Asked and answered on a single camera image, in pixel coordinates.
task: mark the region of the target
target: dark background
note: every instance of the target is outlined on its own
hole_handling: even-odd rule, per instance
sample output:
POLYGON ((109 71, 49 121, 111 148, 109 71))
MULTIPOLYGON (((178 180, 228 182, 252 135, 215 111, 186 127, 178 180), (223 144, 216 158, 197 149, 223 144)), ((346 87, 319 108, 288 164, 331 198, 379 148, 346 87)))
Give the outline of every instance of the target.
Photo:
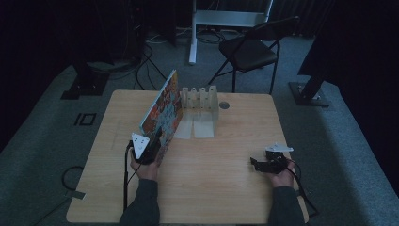
MULTIPOLYGON (((191 1, 146 2, 142 23, 170 42, 175 26, 191 25, 191 1)), ((212 1, 199 2, 199 8, 208 8, 212 1)), ((243 2, 221 1, 220 9, 259 11, 263 7, 260 0, 243 2)), ((270 20, 298 15, 301 22, 296 34, 317 35, 299 73, 321 76, 340 88, 397 192, 393 160, 399 157, 394 142, 399 137, 398 1, 275 2, 270 20)), ((3 0, 0 4, 0 150, 67 66, 91 61, 112 64, 137 56, 139 44, 132 39, 137 12, 131 11, 131 6, 142 5, 141 1, 3 0)))

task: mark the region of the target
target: black curtain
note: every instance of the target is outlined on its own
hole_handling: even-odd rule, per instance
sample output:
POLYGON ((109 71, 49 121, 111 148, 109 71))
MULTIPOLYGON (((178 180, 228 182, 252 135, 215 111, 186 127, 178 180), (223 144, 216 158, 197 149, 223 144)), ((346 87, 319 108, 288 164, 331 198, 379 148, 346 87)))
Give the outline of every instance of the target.
POLYGON ((298 16, 295 33, 312 38, 321 29, 335 0, 274 0, 269 21, 298 16))
POLYGON ((299 70, 339 87, 397 194, 398 41, 398 1, 336 0, 299 70))

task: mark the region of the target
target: black cable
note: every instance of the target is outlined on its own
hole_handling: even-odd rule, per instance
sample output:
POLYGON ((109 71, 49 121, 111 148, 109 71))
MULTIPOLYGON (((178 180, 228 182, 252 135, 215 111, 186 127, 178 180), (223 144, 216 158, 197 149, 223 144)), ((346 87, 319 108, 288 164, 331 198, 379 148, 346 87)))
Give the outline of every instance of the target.
MULTIPOLYGON (((282 162, 280 162, 277 158, 275 158, 274 160, 275 160, 276 162, 278 162, 279 164, 281 164, 282 166, 284 166, 289 172, 291 172, 291 174, 293 174, 294 179, 296 180, 296 182, 298 183, 298 186, 299 186, 299 195, 302 196, 302 198, 303 198, 303 200, 305 201, 305 203, 307 203, 307 204, 313 209, 313 211, 314 211, 313 214, 309 215, 309 218, 313 218, 313 217, 319 215, 320 212, 319 212, 318 209, 313 205, 313 203, 311 203, 311 201, 309 200, 309 198, 308 198, 308 196, 306 195, 306 192, 305 192, 305 190, 304 190, 304 188, 303 188, 303 185, 302 185, 302 183, 300 182, 299 177, 298 177, 292 170, 288 169, 288 167, 285 166, 282 162)), ((287 159, 287 160, 293 162, 293 163, 299 168, 299 170, 300 170, 299 165, 298 165, 295 161, 293 161, 293 160, 291 160, 291 159, 287 159)))
POLYGON ((155 65, 155 64, 152 62, 152 60, 151 60, 151 56, 152 56, 152 52, 153 52, 152 48, 151 48, 150 45, 148 45, 147 43, 146 43, 146 46, 147 46, 147 48, 150 49, 151 54, 150 54, 150 56, 147 56, 147 55, 144 54, 144 57, 146 57, 146 59, 149 60, 149 62, 150 62, 150 63, 152 64, 152 66, 159 72, 159 74, 161 74, 161 76, 162 76, 165 80, 167 80, 167 78, 164 76, 164 74, 161 72, 161 70, 159 70, 159 68, 156 67, 156 65, 155 65))
MULTIPOLYGON (((73 169, 80 169, 80 170, 83 170, 83 167, 74 166, 74 167, 67 168, 67 169, 64 170, 64 172, 62 173, 62 176, 61 176, 62 185, 63 185, 65 188, 67 188, 68 190, 70 190, 70 191, 75 191, 75 190, 76 190, 76 187, 73 188, 73 187, 67 186, 67 183, 65 183, 65 175, 66 175, 70 170, 73 170, 73 169)), ((38 220, 35 224, 33 224, 33 225, 34 225, 34 226, 39 225, 44 219, 46 219, 46 218, 48 218, 50 215, 52 215, 56 210, 58 210, 62 205, 64 205, 65 203, 67 203, 70 199, 71 199, 71 198, 65 199, 62 203, 60 203, 58 206, 56 206, 55 208, 53 208, 53 210, 51 210, 49 213, 47 213, 44 217, 42 217, 41 219, 39 219, 39 220, 38 220)))
POLYGON ((298 176, 299 180, 301 180, 302 178, 302 169, 299 167, 299 165, 297 165, 297 163, 295 161, 293 161, 292 159, 287 159, 290 162, 293 162, 295 164, 295 166, 298 168, 298 172, 296 175, 298 176))
POLYGON ((36 222, 35 224, 33 224, 34 226, 39 225, 44 219, 46 219, 47 217, 49 217, 50 215, 52 215, 56 210, 58 210, 62 205, 64 205, 65 203, 67 203, 70 200, 70 198, 64 200, 62 203, 60 203, 58 206, 56 206, 56 208, 54 208, 52 211, 50 211, 49 213, 47 213, 43 218, 41 218, 38 222, 36 222))
POLYGON ((83 167, 80 167, 80 166, 69 167, 68 169, 66 169, 66 170, 62 173, 62 177, 61 177, 62 185, 63 185, 65 188, 67 188, 68 190, 70 190, 70 191, 75 191, 75 190, 76 190, 76 187, 73 188, 73 187, 67 186, 67 183, 65 183, 65 175, 68 173, 68 171, 73 170, 73 169, 80 169, 80 170, 83 170, 83 167))
POLYGON ((136 175, 138 169, 140 169, 140 167, 141 167, 141 164, 140 164, 138 166, 138 168, 135 170, 135 172, 133 173, 133 175, 130 177, 130 179, 129 180, 127 179, 128 175, 129 175, 129 172, 127 170, 127 159, 128 159, 129 152, 133 148, 134 148, 133 141, 129 140, 129 143, 126 146, 125 159, 124 159, 125 160, 124 161, 125 162, 125 167, 124 167, 125 172, 124 172, 124 175, 123 175, 123 211, 125 211, 126 208, 127 208, 127 196, 128 196, 128 185, 129 185, 129 182, 130 182, 130 180, 132 180, 133 176, 136 175))
POLYGON ((295 174, 292 170, 290 170, 290 169, 288 169, 288 168, 287 168, 287 170, 290 171, 290 172, 293 174, 293 176, 294 176, 296 182, 298 183, 298 186, 299 186, 299 195, 302 196, 302 198, 303 198, 303 200, 305 201, 305 203, 307 203, 307 204, 313 209, 313 211, 314 211, 313 214, 309 215, 309 218, 313 218, 313 217, 319 215, 320 212, 317 210, 317 208, 316 208, 316 207, 311 203, 311 201, 309 200, 309 198, 308 198, 308 196, 306 195, 306 192, 305 192, 305 190, 304 190, 304 188, 303 188, 303 186, 302 186, 302 184, 301 184, 299 178, 296 176, 296 174, 295 174))
POLYGON ((146 64, 146 68, 147 68, 147 77, 148 77, 148 79, 149 79, 149 81, 150 81, 150 84, 152 85, 153 89, 156 90, 156 87, 155 87, 155 85, 153 84, 153 82, 152 82, 152 80, 151 80, 151 78, 150 78, 149 64, 146 64))

